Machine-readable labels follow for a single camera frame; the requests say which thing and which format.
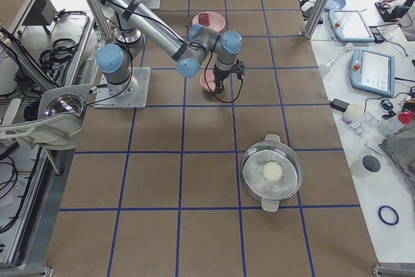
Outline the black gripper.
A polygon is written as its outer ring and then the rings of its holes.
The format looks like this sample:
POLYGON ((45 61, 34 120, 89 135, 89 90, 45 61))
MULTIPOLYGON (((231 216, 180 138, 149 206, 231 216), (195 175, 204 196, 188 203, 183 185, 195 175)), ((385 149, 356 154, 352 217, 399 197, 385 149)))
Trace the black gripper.
POLYGON ((229 77, 230 71, 224 71, 217 67, 213 68, 213 74, 215 77, 215 93, 221 94, 224 91, 223 82, 229 77))

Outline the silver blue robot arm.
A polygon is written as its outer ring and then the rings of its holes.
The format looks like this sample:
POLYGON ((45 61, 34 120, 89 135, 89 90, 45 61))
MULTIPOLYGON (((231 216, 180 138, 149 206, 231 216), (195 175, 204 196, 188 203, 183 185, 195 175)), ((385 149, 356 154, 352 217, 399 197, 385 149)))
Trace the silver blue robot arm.
POLYGON ((219 33, 196 24, 189 31, 190 41, 187 42, 142 0, 97 1, 114 9, 121 22, 140 31, 167 53, 176 62, 176 70, 184 77, 193 77, 208 54, 215 53, 217 59, 213 66, 214 94, 223 92, 224 80, 230 73, 236 73, 239 80, 244 78, 244 65, 237 59, 242 45, 242 38, 238 32, 229 30, 219 33))

